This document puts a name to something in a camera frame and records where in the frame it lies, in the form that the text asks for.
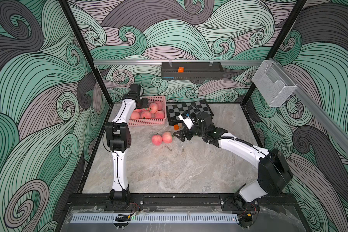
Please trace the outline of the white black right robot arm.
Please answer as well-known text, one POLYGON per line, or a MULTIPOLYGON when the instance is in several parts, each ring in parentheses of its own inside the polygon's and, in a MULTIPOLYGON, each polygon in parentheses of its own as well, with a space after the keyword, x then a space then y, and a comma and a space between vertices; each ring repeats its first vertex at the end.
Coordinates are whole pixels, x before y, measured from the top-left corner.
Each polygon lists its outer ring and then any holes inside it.
POLYGON ((234 194, 233 201, 237 209, 244 210, 254 200, 266 195, 278 196, 292 180, 291 169, 278 149, 268 150, 255 146, 226 129, 216 127, 212 117, 207 113, 199 113, 196 117, 181 114, 179 119, 184 123, 184 127, 175 132, 174 136, 180 141, 189 141, 192 137, 198 136, 209 145, 243 158, 258 170, 258 178, 243 185, 234 194))

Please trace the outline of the peach pale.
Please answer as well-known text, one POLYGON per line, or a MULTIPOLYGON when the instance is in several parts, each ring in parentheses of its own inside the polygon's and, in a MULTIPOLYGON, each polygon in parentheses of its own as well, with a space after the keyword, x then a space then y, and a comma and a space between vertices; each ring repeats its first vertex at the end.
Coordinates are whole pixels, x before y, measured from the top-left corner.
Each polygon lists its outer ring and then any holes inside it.
POLYGON ((170 131, 166 131, 162 134, 162 142, 166 144, 170 144, 173 141, 173 136, 170 131))

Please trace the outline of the peach with leaf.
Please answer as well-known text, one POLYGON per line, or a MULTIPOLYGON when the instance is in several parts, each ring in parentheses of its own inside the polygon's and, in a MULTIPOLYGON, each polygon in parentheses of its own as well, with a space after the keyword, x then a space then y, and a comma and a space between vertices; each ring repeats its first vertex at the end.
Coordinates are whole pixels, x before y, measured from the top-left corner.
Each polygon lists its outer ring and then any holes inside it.
POLYGON ((164 119, 165 118, 165 113, 163 111, 159 110, 159 111, 157 111, 155 113, 155 118, 157 118, 157 119, 164 119))
POLYGON ((151 114, 155 114, 159 110, 159 105, 157 103, 151 103, 149 109, 151 114))

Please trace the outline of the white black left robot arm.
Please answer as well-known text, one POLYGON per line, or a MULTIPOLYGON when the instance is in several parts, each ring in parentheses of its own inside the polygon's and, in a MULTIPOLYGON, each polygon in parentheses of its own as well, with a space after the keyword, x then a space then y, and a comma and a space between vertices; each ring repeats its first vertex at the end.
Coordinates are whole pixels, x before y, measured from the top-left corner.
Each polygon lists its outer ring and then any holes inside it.
POLYGON ((106 143, 113 157, 113 185, 109 198, 117 205, 129 206, 131 203, 126 174, 126 151, 132 142, 128 122, 134 110, 148 106, 143 93, 140 85, 131 84, 129 92, 122 97, 117 115, 105 125, 106 143))

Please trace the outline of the peach with leaf back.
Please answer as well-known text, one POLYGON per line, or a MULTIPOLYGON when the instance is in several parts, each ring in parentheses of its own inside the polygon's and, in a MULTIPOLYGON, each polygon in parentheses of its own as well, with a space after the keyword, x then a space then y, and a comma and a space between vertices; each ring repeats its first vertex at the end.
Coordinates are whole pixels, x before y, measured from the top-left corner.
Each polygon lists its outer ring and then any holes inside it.
POLYGON ((155 118, 157 118, 157 119, 164 119, 165 118, 165 113, 163 111, 159 110, 159 111, 157 111, 155 113, 155 118))

